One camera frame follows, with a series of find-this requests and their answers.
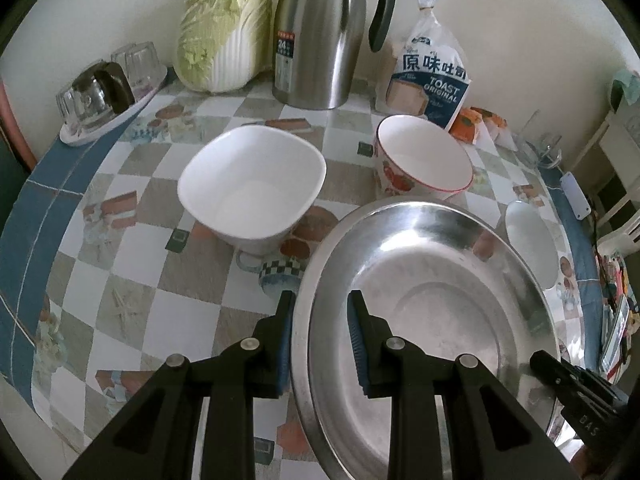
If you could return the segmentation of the strawberry pattern red-rimmed bowl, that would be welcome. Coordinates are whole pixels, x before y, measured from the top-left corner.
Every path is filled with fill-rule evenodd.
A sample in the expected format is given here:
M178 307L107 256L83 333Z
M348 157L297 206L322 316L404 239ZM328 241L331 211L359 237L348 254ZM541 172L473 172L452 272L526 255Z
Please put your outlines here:
M448 200L473 182L460 143L439 126L410 115L388 116L374 138L376 195Z

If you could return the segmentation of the white plastic shelf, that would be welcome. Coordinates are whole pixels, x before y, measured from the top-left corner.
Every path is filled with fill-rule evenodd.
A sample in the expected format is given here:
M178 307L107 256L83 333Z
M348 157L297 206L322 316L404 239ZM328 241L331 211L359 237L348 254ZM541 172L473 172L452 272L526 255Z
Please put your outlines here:
M589 152L600 148L620 181L622 195L598 214L597 250L623 257L639 251L639 103L620 102L580 150L570 170L576 172Z

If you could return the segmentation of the stainless steel thermos jug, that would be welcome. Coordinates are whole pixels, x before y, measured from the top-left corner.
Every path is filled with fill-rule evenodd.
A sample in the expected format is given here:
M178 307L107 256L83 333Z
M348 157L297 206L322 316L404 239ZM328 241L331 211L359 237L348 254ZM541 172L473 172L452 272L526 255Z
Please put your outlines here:
M396 0L279 0L273 22L272 93L304 110L347 100L363 34L378 52Z

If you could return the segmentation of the large stainless steel plate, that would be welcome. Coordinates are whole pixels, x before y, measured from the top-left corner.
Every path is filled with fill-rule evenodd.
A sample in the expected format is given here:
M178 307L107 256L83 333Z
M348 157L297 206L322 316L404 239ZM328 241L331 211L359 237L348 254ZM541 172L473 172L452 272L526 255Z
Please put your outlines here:
M291 373L299 419L332 479L382 479L390 402L358 384L347 325L357 289L369 311L431 356L476 356L542 428L554 396L530 371L559 351L544 293L523 259L459 207L386 198L348 214L317 247L296 298Z

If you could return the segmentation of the toast bread bag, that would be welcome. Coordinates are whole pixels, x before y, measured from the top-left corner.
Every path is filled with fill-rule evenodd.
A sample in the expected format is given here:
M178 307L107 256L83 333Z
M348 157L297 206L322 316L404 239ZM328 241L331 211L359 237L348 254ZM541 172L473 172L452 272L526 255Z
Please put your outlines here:
M420 11L407 39L393 48L393 69L383 103L394 113L422 117L451 128L471 78L459 41L436 18L437 0L416 0Z

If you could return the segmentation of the white square bowl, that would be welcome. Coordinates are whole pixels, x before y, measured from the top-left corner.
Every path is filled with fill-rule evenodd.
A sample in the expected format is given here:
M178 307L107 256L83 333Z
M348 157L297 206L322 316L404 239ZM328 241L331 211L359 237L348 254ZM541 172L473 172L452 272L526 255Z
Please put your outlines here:
M308 141L245 125L206 144L183 169L181 205L221 240L249 255L276 250L318 197L326 160Z

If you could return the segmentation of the white tray with glasses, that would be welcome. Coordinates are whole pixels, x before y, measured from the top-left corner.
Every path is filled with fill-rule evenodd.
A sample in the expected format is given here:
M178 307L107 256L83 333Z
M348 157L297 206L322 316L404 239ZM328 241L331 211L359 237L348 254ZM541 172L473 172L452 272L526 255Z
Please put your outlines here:
M84 127L78 127L75 131L72 131L66 122L64 122L60 132L58 133L58 138L68 146L81 146L99 140L99 138L104 136L104 134L109 133L113 129L121 126L127 120L134 118L134 116L139 114L149 104L149 102L151 102L157 92L160 91L160 88L163 87L167 74L168 67L162 64L157 75L155 86L145 96L142 96L138 102L131 105L128 110L110 118L105 124L89 130Z

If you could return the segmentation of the napa cabbage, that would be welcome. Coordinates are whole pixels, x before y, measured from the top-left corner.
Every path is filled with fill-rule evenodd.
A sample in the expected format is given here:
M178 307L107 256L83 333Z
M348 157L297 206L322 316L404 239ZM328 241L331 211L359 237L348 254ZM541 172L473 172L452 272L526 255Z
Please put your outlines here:
M244 87L270 62L272 0L186 0L174 70L192 91Z

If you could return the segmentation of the small white round bowl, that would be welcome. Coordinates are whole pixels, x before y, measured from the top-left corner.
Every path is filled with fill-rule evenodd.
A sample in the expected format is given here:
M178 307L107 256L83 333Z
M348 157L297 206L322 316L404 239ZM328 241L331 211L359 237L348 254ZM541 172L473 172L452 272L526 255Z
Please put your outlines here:
M554 239L537 209L521 200L506 206L502 232L511 247L521 256L542 289L555 285L560 258Z

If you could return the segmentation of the orange snack packet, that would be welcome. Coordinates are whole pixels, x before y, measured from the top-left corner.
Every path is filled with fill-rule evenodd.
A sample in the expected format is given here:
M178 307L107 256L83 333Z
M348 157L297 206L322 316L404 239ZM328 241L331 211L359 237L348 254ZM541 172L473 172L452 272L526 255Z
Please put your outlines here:
M480 112L469 107L462 107L452 123L449 133L458 141L473 144L476 140L478 127L483 122Z
M508 148L511 145L511 131L509 129L508 123L504 118L495 114L494 112L491 112L490 110L485 110L484 108L480 108L477 106L472 106L472 110L482 116L489 136L491 137L491 140L495 142L495 144L498 144L503 148Z

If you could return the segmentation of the upturned drinking glass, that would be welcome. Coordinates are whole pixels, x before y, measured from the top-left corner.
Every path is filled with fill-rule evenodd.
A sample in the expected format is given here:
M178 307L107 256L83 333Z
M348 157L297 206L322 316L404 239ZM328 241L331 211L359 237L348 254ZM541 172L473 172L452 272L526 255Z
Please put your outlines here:
M151 90L160 73L160 58L152 41L126 44L111 54L111 61L120 65L133 92Z

